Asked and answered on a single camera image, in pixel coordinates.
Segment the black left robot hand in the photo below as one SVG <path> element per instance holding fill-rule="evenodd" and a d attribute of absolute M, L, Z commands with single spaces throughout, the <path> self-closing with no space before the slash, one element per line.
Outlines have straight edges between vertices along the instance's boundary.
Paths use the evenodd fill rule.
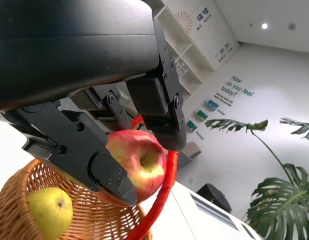
<path fill-rule="evenodd" d="M 184 99 L 163 27 L 142 0 L 0 0 L 0 121 L 23 150 L 94 192 L 137 202 L 96 121 L 128 127 L 125 82 L 167 150 L 186 145 Z"/>

